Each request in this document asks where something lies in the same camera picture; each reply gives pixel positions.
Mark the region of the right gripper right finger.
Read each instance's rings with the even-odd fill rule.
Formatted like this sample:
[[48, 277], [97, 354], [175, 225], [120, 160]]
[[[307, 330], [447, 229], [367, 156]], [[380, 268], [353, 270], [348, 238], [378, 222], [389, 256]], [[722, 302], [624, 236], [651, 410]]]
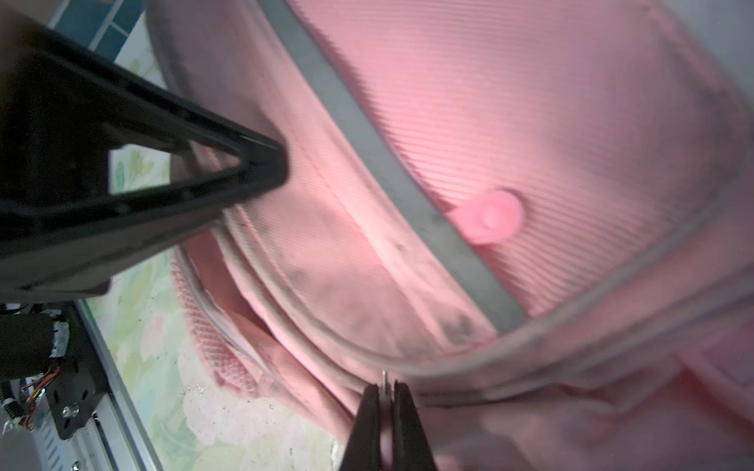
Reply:
[[396, 382], [393, 390], [393, 469], [437, 471], [410, 388]]

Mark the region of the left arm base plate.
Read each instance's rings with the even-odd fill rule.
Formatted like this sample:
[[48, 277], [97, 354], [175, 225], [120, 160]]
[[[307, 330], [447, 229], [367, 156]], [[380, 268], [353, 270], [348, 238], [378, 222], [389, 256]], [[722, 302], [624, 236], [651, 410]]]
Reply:
[[58, 437], [66, 441], [86, 426], [109, 386], [76, 304], [69, 301], [49, 307], [59, 310], [69, 325], [68, 349], [58, 361], [60, 373], [46, 387], [45, 394]]

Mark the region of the pink student backpack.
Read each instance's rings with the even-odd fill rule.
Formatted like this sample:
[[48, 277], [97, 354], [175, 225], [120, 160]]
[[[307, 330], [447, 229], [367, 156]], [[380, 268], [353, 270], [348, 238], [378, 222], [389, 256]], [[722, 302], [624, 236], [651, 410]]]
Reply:
[[172, 92], [290, 176], [183, 243], [217, 384], [443, 470], [753, 466], [753, 103], [663, 1], [151, 1]]

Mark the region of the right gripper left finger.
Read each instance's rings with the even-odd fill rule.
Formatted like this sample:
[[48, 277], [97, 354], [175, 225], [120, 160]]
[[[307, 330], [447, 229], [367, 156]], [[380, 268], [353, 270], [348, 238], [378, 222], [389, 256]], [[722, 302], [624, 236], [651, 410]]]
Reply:
[[381, 404], [380, 388], [364, 389], [355, 425], [351, 430], [340, 471], [379, 471], [381, 469]]

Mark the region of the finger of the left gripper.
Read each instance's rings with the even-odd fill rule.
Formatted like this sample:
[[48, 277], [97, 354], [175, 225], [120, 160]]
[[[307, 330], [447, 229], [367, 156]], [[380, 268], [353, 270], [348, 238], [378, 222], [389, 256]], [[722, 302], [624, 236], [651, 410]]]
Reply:
[[[114, 192], [128, 145], [230, 162]], [[100, 296], [111, 278], [288, 179], [282, 145], [186, 102], [38, 23], [1, 27], [1, 298]]]

